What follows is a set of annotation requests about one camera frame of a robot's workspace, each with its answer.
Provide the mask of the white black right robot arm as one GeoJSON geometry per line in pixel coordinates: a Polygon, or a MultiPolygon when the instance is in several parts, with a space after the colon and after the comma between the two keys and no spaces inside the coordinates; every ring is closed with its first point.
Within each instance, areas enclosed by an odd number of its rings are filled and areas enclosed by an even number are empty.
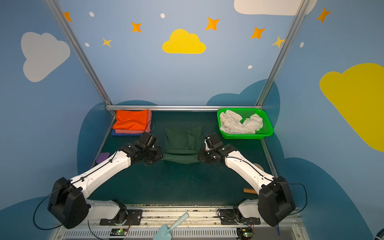
{"type": "Polygon", "coordinates": [[[296,209],[289,186],[283,177],[274,177],[255,166],[231,144],[225,145],[216,133],[204,139],[199,161],[214,164],[218,161],[240,175],[257,193],[257,200],[243,200],[234,206],[238,222],[262,218],[271,227],[277,226],[296,209]]]}

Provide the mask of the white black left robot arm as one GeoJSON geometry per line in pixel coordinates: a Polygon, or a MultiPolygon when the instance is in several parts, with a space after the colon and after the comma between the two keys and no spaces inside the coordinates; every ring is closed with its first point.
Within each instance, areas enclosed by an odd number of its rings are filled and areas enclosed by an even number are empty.
{"type": "Polygon", "coordinates": [[[105,220],[113,225],[125,225],[128,211],[118,200],[91,201],[90,195],[102,184],[131,165],[150,165],[162,158],[157,138],[143,133],[134,144],[121,146],[111,157],[90,170],[67,180],[54,183],[48,211],[66,228],[72,229],[84,221],[105,220]]]}

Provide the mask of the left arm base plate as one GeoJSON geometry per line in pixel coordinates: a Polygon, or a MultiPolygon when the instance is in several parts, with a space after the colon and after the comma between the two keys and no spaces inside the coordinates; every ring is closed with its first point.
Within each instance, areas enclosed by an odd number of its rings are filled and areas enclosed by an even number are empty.
{"type": "Polygon", "coordinates": [[[101,226],[139,226],[143,211],[138,209],[120,210],[113,219],[101,219],[101,226]]]}

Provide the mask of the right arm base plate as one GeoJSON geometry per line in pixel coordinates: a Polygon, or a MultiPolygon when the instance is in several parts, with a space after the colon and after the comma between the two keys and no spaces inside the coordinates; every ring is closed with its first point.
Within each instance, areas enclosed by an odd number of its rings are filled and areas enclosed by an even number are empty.
{"type": "Polygon", "coordinates": [[[218,209],[217,216],[222,225],[260,225],[260,218],[244,218],[234,209],[218,209]]]}

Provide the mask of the dark green t shirt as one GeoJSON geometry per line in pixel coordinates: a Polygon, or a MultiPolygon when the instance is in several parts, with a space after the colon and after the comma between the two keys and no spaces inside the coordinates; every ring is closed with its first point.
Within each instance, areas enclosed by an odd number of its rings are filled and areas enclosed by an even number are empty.
{"type": "Polygon", "coordinates": [[[178,164],[199,163],[199,152],[203,144],[203,128],[188,130],[165,129],[165,150],[163,160],[178,164]]]}

